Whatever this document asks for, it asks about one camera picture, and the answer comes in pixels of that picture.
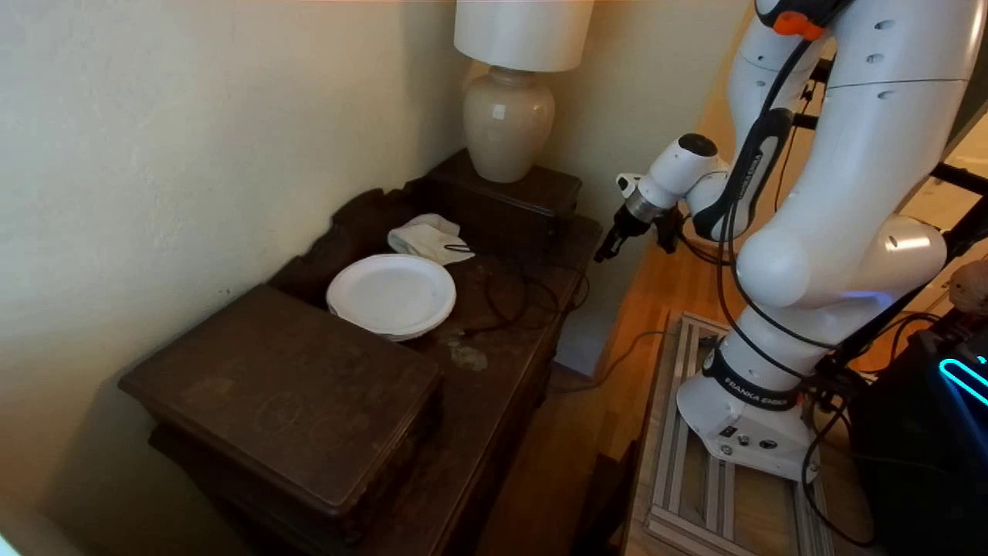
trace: wooden table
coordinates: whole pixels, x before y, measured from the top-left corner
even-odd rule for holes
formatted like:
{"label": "wooden table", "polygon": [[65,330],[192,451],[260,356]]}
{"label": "wooden table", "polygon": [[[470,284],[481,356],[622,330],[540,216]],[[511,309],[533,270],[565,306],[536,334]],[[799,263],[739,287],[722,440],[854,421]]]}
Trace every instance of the wooden table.
{"label": "wooden table", "polygon": [[[328,280],[351,259],[385,251],[385,232],[427,209],[459,223],[466,243],[480,254],[452,264],[453,316],[402,345],[437,367],[443,423],[417,440],[397,488],[376,502],[355,547],[343,547],[323,528],[321,506],[299,492],[308,480],[289,470],[260,471],[234,434],[193,423],[182,403],[187,382],[155,385],[161,372],[155,356],[146,364],[150,370],[124,376],[124,389],[157,418],[155,443],[267,552],[463,552],[545,391],[563,317],[598,240],[598,226],[575,216],[575,196],[572,175],[533,168],[525,182],[500,187],[473,175],[466,154],[453,154],[402,192],[366,192],[347,202],[329,232],[267,284],[323,312]],[[302,446],[292,434],[263,440],[271,455]]]}

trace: small white object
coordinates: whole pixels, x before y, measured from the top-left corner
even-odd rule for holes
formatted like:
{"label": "small white object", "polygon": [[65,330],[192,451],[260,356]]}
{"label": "small white object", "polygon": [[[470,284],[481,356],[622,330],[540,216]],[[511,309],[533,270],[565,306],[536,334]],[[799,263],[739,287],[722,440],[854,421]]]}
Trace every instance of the small white object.
{"label": "small white object", "polygon": [[457,302],[448,268],[412,254],[376,254],[347,264],[328,287],[328,306],[349,325],[396,343],[437,328]]}
{"label": "small white object", "polygon": [[463,263],[473,256],[473,251],[459,239],[459,226],[437,214],[421,214],[402,227],[391,227],[388,247],[397,254],[427,256],[437,264]]}

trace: lamp shade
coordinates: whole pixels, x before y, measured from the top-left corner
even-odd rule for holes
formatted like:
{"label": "lamp shade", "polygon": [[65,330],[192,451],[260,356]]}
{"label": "lamp shade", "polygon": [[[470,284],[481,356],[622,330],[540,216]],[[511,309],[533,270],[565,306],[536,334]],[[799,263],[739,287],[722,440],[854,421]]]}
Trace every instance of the lamp shade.
{"label": "lamp shade", "polygon": [[457,48],[511,72],[581,63],[592,0],[457,0]]}

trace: electrical cord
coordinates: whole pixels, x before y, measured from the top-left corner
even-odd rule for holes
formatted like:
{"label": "electrical cord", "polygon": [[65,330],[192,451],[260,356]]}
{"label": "electrical cord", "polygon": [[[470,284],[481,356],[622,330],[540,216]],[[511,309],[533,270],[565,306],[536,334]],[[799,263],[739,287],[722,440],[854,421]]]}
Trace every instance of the electrical cord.
{"label": "electrical cord", "polygon": [[576,297],[568,302],[568,312],[581,309],[590,298],[590,270],[581,274]]}
{"label": "electrical cord", "polygon": [[[791,58],[785,61],[785,68],[779,72],[766,101],[764,101],[764,115],[772,107],[785,77],[791,75],[791,68],[802,58],[807,53],[807,39],[791,53]],[[729,187],[726,193],[729,196],[729,214],[726,214],[726,223],[722,223],[722,234],[715,240],[715,259],[729,259],[736,264],[736,216],[739,216],[739,201],[740,201],[740,192],[739,187]],[[736,330],[736,336],[740,336],[760,359],[766,359],[769,364],[774,364],[779,370],[797,376],[802,385],[810,382],[799,370],[782,364],[779,359],[772,359],[764,345],[757,345],[736,320],[731,309],[729,309],[729,298],[726,298],[726,278],[722,278],[726,264],[715,264],[715,298],[718,298],[718,309],[722,309],[722,317],[729,320],[729,328]]]}
{"label": "electrical cord", "polygon": [[[873,345],[880,336],[887,336],[889,330],[903,330],[903,328],[916,325],[916,320],[932,325],[934,316],[932,316],[932,312],[903,312],[903,316],[896,316],[889,325],[883,325],[883,328],[872,336],[872,343],[865,343],[854,356],[848,356],[848,362],[854,362],[854,359],[862,359],[865,351],[872,351],[872,345]],[[896,356],[899,356],[899,338],[893,336],[887,367],[893,364]]]}
{"label": "electrical cord", "polygon": [[511,309],[502,309],[496,298],[495,298],[495,280],[492,274],[502,274],[502,270],[495,270],[489,268],[484,259],[474,263],[474,268],[481,270],[481,293],[484,293],[484,306],[492,309],[495,320],[492,325],[466,325],[463,334],[473,336],[473,334],[489,334],[489,330],[500,330],[500,328],[509,328],[517,325],[522,316],[525,316],[525,306],[543,306],[549,312],[563,312],[565,306],[558,302],[558,293],[525,270],[525,264],[520,259],[511,259],[511,274],[522,280],[520,290],[522,290],[522,298],[511,306]]}
{"label": "electrical cord", "polygon": [[[793,47],[793,53],[786,54],[786,61],[782,63],[782,72],[779,72],[774,80],[772,80],[772,90],[769,90],[769,95],[766,95],[766,101],[764,101],[760,117],[766,117],[766,115],[772,110],[779,90],[785,85],[785,80],[791,77],[791,72],[799,63],[799,58],[807,54],[807,48],[810,48],[810,39],[802,39],[802,43]],[[731,193],[731,202],[729,202],[731,223],[726,226],[726,234],[729,234],[729,243],[736,243],[736,214],[739,214],[739,202],[740,202],[740,193],[744,193],[744,192],[736,187],[736,192],[726,192],[726,193]],[[774,320],[766,309],[760,309],[760,306],[750,298],[750,293],[740,287],[736,247],[729,247],[729,259],[731,259],[731,268],[736,268],[731,278],[736,278],[739,293],[744,297],[744,302],[746,302],[760,317],[766,317],[774,330],[782,330],[782,334],[786,334],[786,336],[793,336],[793,338],[799,338],[799,343],[807,343],[807,345],[834,349],[834,343],[822,343],[822,338],[813,338],[813,336],[807,336],[807,334],[797,334],[797,330],[791,330],[791,328],[785,328],[782,320]]]}
{"label": "electrical cord", "polygon": [[645,338],[645,336],[658,336],[664,334],[664,328],[652,328],[652,330],[640,330],[628,349],[592,381],[581,382],[581,385],[555,385],[553,391],[588,391],[588,389],[595,389],[603,382],[607,382],[615,376],[615,370],[636,351],[636,345]]}
{"label": "electrical cord", "polygon": [[876,547],[876,534],[872,534],[869,539],[858,539],[851,537],[848,532],[842,532],[816,499],[816,492],[813,492],[813,480],[810,480],[810,459],[813,455],[822,446],[822,440],[826,439],[826,433],[839,423],[839,415],[847,411],[838,408],[834,418],[816,433],[816,439],[810,440],[807,455],[802,455],[802,467],[799,467],[799,485],[802,485],[802,497],[807,502],[813,506],[813,512],[838,534],[842,537],[847,544],[854,544],[854,547]]}
{"label": "electrical cord", "polygon": [[699,256],[706,264],[731,264],[729,259],[718,259],[715,254],[704,251],[700,243],[696,243],[691,239],[682,234],[682,227],[677,232],[679,243],[685,243],[685,251],[691,256]]}
{"label": "electrical cord", "polygon": [[[797,115],[810,115],[810,101],[816,97],[816,90],[818,90],[818,82],[810,82],[810,85],[807,85],[807,93],[802,93],[802,107],[799,107]],[[779,165],[779,174],[774,174],[774,201],[772,201],[774,214],[779,214],[779,207],[782,207],[782,187],[785,187],[785,174],[786,174],[786,165],[791,165],[791,156],[793,156],[797,129],[799,129],[799,127],[793,127],[793,132],[786,137],[785,154],[782,154],[782,165]]]}

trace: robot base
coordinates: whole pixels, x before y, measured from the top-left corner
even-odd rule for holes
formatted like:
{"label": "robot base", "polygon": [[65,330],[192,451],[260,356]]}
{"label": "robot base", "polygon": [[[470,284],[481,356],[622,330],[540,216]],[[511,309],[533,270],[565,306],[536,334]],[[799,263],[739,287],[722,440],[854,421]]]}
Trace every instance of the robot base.
{"label": "robot base", "polygon": [[[640,480],[649,485],[652,478],[652,494],[640,492],[640,497],[649,497],[649,506],[636,497],[636,517],[645,518],[652,537],[682,552],[858,552],[842,549],[842,539],[826,534],[802,485],[715,459],[700,439],[689,433],[672,403],[672,391],[700,372],[704,351],[709,351],[722,334],[718,325],[696,316],[671,317],[652,391],[652,423],[641,443],[645,478]],[[831,512],[822,480],[813,485],[813,497]]]}
{"label": "robot base", "polygon": [[739,403],[714,376],[685,381],[677,389],[677,408],[709,457],[791,480],[816,478],[816,459],[802,471],[813,433],[799,408],[764,411]]}

